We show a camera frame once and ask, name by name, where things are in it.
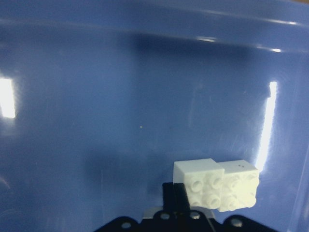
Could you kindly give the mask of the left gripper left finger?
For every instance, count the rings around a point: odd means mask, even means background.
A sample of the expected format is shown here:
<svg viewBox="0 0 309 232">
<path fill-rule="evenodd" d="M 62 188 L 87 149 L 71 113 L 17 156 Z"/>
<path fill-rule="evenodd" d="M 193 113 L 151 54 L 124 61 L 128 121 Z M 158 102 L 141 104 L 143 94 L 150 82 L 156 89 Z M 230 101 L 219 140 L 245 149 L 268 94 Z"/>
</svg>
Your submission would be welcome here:
<svg viewBox="0 0 309 232">
<path fill-rule="evenodd" d="M 178 229 L 175 184 L 162 184 L 163 206 L 153 208 L 137 221 L 129 216 L 117 217 L 99 227 L 97 232 L 175 232 Z"/>
</svg>

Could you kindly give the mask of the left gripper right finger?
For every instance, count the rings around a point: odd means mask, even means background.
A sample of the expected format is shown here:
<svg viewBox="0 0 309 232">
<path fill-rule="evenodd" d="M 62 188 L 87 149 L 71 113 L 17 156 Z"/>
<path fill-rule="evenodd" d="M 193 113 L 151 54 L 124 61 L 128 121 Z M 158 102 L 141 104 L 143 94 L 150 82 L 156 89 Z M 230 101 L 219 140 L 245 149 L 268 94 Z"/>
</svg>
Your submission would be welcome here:
<svg viewBox="0 0 309 232">
<path fill-rule="evenodd" d="M 274 232 L 275 230 L 241 215 L 232 215 L 219 223 L 201 210 L 190 208 L 185 185 L 177 184 L 177 220 L 183 232 Z"/>
</svg>

